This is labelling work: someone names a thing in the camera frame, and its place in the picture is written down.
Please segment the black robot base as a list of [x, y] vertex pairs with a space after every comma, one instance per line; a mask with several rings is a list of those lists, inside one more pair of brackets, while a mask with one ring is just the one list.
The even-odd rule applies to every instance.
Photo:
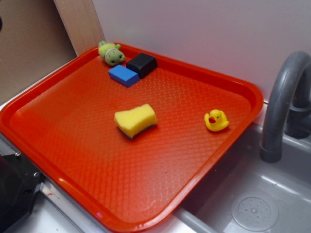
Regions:
[[40, 170], [25, 155], [0, 157], [0, 231], [28, 218], [42, 183]]

